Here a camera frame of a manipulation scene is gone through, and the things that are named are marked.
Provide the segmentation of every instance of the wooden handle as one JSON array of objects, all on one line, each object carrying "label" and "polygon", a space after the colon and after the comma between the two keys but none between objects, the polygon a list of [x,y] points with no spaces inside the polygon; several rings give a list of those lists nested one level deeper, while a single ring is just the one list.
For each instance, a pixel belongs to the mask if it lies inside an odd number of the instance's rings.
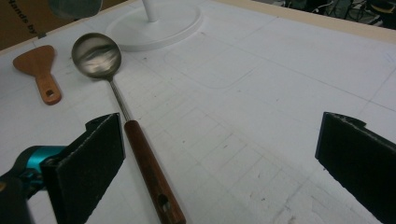
[{"label": "wooden handle", "polygon": [[51,74],[42,74],[35,78],[38,90],[40,91],[41,99],[47,105],[55,105],[62,99],[61,92],[55,83]]},{"label": "wooden handle", "polygon": [[184,224],[183,212],[163,175],[160,165],[136,120],[129,120],[124,125],[140,172],[146,182],[151,200],[162,224]]}]

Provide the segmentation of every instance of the metal shaft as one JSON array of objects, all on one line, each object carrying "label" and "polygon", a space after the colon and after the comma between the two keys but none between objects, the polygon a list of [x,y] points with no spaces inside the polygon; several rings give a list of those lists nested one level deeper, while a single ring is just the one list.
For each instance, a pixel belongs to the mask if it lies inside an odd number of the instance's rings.
[{"label": "metal shaft", "polygon": [[111,89],[113,89],[113,92],[116,95],[117,102],[119,102],[119,106],[121,108],[123,116],[125,117],[125,120],[126,121],[131,120],[128,110],[126,109],[125,104],[123,103],[123,101],[121,99],[121,96],[120,96],[120,93],[119,93],[119,90],[118,90],[116,84],[114,84],[112,79],[110,79],[108,82],[110,83]]}]

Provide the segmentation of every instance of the metal ladle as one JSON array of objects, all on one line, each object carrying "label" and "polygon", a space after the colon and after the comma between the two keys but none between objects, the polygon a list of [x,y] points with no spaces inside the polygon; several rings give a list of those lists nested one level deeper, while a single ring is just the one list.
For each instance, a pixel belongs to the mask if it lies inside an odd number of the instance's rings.
[{"label": "metal ladle", "polygon": [[121,111],[127,120],[124,131],[131,144],[140,172],[146,182],[148,192],[161,223],[186,223],[183,212],[170,189],[160,165],[154,157],[149,143],[136,120],[130,120],[113,77],[121,65],[118,45],[108,36],[91,33],[80,37],[72,49],[73,62],[83,75],[102,78],[110,83]]}]

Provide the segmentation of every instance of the wooden spatula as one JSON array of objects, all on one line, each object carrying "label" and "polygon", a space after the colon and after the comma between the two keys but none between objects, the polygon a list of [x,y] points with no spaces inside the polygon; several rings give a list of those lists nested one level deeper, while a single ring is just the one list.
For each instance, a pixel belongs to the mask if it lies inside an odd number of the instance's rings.
[{"label": "wooden spatula", "polygon": [[41,98],[47,105],[55,105],[62,99],[61,92],[50,69],[55,57],[52,46],[46,45],[29,50],[14,59],[14,66],[21,72],[35,77]]}]

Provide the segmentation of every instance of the ladle bowl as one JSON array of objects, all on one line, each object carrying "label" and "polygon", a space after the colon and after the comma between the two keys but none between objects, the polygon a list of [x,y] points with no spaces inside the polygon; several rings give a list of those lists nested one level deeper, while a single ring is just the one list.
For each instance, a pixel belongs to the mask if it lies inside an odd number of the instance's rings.
[{"label": "ladle bowl", "polygon": [[72,49],[73,63],[87,77],[111,80],[121,65],[119,46],[108,36],[83,35]]}]

